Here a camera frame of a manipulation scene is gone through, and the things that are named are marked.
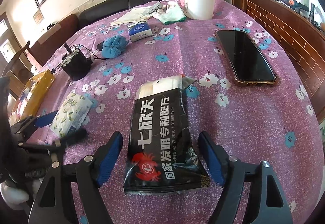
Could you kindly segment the blue Vinda tissue pack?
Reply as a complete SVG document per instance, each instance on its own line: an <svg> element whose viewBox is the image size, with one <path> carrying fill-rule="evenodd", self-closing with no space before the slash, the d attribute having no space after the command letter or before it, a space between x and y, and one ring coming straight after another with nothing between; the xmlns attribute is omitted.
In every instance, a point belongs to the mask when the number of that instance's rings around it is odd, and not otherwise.
<svg viewBox="0 0 325 224"><path fill-rule="evenodd" d="M153 33L146 21L139 21L128 25L128 35L130 42L136 42L138 40L151 37Z"/></svg>

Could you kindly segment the black crab print packet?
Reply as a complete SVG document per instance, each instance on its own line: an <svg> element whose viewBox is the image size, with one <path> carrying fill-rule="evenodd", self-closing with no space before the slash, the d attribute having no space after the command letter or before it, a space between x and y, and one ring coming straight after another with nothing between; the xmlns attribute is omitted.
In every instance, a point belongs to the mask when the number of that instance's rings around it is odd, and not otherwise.
<svg viewBox="0 0 325 224"><path fill-rule="evenodd" d="M144 83L131 118L124 191L167 194L210 186L194 151L183 91L194 83L184 75Z"/></svg>

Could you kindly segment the dark wooden chair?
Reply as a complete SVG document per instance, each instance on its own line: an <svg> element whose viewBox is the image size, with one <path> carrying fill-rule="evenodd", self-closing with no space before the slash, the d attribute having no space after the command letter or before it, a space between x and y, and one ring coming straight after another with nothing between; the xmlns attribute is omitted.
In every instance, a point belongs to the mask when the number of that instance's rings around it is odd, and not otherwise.
<svg viewBox="0 0 325 224"><path fill-rule="evenodd" d="M4 68L1 78L9 78L9 93L17 99L22 91L24 90L25 85L29 79L33 76L28 67L20 60L20 56L26 55L25 51L29 51L30 41L20 49L11 59L11 61Z"/></svg>

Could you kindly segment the yellow cardboard box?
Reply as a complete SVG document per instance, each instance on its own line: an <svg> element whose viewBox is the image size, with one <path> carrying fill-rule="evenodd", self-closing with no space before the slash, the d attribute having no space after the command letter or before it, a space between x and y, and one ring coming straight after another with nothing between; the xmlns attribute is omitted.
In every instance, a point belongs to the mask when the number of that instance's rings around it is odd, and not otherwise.
<svg viewBox="0 0 325 224"><path fill-rule="evenodd" d="M54 75L48 69L30 78L16 100L8 118L9 125L14 125L30 115L35 116L54 80Z"/></svg>

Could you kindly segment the white plastic tub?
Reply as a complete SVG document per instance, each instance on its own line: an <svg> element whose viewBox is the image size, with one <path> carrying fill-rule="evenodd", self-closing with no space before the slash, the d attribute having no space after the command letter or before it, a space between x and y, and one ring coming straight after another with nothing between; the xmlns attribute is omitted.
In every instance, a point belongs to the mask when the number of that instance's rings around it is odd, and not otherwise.
<svg viewBox="0 0 325 224"><path fill-rule="evenodd" d="M194 20L210 20L214 14L215 0L184 0L185 15Z"/></svg>

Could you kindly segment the floral white tissue pack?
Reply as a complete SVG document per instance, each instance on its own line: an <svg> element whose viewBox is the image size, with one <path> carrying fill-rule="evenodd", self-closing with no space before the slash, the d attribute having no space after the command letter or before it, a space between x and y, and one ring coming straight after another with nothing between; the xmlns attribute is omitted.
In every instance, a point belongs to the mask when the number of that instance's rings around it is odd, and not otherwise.
<svg viewBox="0 0 325 224"><path fill-rule="evenodd" d="M92 104L84 95L70 92L50 124L50 129L60 138L78 130Z"/></svg>

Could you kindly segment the blue towel bundle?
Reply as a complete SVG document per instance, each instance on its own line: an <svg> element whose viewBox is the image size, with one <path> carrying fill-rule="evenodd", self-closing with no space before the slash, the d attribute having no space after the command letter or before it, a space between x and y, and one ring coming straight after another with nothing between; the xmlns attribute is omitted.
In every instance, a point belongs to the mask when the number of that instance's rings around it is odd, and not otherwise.
<svg viewBox="0 0 325 224"><path fill-rule="evenodd" d="M105 59L114 59L126 50L128 43L129 40L121 35L110 37L102 44L101 55Z"/></svg>

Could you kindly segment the purple floral tablecloth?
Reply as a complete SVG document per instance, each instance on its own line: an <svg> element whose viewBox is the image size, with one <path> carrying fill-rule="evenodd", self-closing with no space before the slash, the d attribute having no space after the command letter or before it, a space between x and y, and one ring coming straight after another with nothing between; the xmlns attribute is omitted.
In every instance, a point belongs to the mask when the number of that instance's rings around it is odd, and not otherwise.
<svg viewBox="0 0 325 224"><path fill-rule="evenodd" d="M85 119L89 138L67 150L79 161L108 141L114 131L128 141L137 89L147 82L183 74L194 79L184 100L192 142L206 131L225 150L249 163L267 160L286 194L294 223L304 223L321 189L323 148L312 96L319 83L296 70L295 56L246 13L217 0L210 20L165 26L149 21L154 34L130 43L121 56L93 62L88 75L73 82L56 71L39 114L60 108L71 92L90 97ZM238 87L214 37L216 30L244 30L258 44L278 77L274 87Z"/></svg>

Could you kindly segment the white green work glove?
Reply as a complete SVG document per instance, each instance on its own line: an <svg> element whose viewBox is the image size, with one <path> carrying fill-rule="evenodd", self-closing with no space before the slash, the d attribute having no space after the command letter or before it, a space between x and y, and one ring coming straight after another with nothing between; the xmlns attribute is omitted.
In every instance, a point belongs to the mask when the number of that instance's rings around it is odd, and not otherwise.
<svg viewBox="0 0 325 224"><path fill-rule="evenodd" d="M157 12L152 13L152 17L158 19L164 25L183 22L186 19L186 16L178 2L173 0L168 2L166 11L158 9Z"/></svg>

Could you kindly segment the black smartphone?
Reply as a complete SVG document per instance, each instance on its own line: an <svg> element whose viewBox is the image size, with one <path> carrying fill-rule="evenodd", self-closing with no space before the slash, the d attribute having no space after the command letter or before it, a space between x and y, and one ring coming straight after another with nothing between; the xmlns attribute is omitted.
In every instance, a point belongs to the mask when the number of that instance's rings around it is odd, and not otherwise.
<svg viewBox="0 0 325 224"><path fill-rule="evenodd" d="M216 30L237 86L274 86L277 77L261 49L245 31Z"/></svg>

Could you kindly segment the white paper booklet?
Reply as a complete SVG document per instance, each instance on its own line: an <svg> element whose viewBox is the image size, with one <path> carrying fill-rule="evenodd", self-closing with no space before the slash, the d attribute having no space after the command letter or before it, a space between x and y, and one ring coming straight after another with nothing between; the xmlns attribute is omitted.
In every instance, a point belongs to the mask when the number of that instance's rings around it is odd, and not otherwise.
<svg viewBox="0 0 325 224"><path fill-rule="evenodd" d="M110 23L110 26L117 26L122 24L128 25L129 23L147 21L152 17L152 14L154 12L162 9L164 5L165 4L163 4L161 1L158 1L149 7L132 8L129 12L125 13L123 16Z"/></svg>

